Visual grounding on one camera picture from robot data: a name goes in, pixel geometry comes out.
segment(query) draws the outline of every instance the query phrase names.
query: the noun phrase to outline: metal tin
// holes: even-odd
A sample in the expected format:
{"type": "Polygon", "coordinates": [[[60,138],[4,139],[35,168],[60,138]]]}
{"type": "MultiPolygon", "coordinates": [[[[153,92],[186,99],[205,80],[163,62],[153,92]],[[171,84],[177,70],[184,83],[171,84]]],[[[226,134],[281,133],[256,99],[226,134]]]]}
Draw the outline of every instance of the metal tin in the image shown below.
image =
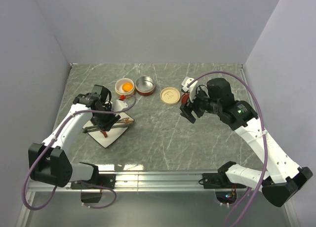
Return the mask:
{"type": "Polygon", "coordinates": [[[137,79],[135,86],[138,94],[143,96],[153,94],[156,87],[154,80],[150,76],[141,76],[137,79]]]}

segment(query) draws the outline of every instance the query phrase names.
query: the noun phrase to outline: small bowl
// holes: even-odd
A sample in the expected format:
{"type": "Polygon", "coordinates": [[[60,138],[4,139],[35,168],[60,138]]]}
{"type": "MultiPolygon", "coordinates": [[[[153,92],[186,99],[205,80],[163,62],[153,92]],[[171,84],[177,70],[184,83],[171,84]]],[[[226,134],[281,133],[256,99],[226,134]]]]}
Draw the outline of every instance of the small bowl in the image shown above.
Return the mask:
{"type": "Polygon", "coordinates": [[[141,76],[136,81],[136,90],[138,94],[143,96],[153,94],[155,87],[154,80],[150,76],[141,76]]]}
{"type": "Polygon", "coordinates": [[[129,78],[122,78],[122,79],[119,79],[119,80],[115,83],[115,92],[116,92],[119,96],[121,96],[121,95],[135,94],[135,84],[134,84],[134,82],[133,82],[131,79],[129,79],[129,78]],[[130,91],[125,92],[125,91],[123,91],[122,86],[123,86],[124,83],[127,83],[127,82],[131,83],[131,84],[133,85],[133,88],[132,88],[130,91]]]}

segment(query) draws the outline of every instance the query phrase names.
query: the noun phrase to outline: beige lid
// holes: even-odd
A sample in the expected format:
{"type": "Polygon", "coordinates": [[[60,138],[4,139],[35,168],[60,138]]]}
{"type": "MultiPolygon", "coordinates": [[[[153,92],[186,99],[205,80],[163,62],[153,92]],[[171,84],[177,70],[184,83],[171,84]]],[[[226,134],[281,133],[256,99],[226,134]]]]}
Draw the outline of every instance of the beige lid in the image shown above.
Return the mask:
{"type": "Polygon", "coordinates": [[[173,87],[167,87],[160,93],[161,100],[168,105],[175,105],[180,100],[180,92],[173,87]]]}

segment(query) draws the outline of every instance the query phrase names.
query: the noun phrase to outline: white cutting board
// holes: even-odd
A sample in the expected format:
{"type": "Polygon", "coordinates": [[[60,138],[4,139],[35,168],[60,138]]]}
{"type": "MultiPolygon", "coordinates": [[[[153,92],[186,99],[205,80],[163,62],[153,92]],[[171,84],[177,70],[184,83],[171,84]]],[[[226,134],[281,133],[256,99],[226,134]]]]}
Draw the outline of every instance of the white cutting board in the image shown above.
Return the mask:
{"type": "MultiPolygon", "coordinates": [[[[119,114],[121,119],[122,118],[126,118],[129,117],[131,118],[128,114],[126,113],[120,113],[119,114]]],[[[87,122],[84,125],[85,127],[90,127],[93,126],[92,122],[87,122]]],[[[110,144],[112,144],[117,138],[120,137],[120,135],[122,135],[128,127],[118,127],[118,128],[112,128],[110,131],[107,132],[108,137],[104,137],[104,135],[101,133],[101,131],[95,131],[95,132],[88,132],[88,134],[97,142],[99,143],[101,146],[103,146],[104,148],[107,148],[110,144]]]]}

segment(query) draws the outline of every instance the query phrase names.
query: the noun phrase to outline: marble table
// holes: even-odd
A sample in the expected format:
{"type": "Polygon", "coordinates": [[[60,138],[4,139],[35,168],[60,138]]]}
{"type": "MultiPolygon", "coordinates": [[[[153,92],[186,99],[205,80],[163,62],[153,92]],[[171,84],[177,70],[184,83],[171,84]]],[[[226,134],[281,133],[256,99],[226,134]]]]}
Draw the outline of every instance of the marble table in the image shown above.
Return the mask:
{"type": "MultiPolygon", "coordinates": [[[[193,170],[217,169],[227,161],[260,169],[261,161],[250,147],[223,124],[216,115],[204,114],[195,124],[180,116],[180,103],[174,106],[160,100],[165,87],[181,89],[186,76],[197,77],[209,71],[228,71],[241,76],[237,64],[100,64],[73,65],[61,103],[57,124],[65,117],[78,94],[90,92],[94,84],[104,85],[118,98],[114,85],[120,78],[136,81],[151,76],[156,83],[153,95],[137,95],[137,104],[127,113],[135,119],[118,140],[107,149],[87,134],[79,134],[70,150],[71,162],[88,162],[101,170],[193,170]]],[[[249,101],[246,89],[236,79],[222,76],[231,84],[235,98],[249,101]]],[[[206,76],[200,83],[214,77],[206,76]]]]}

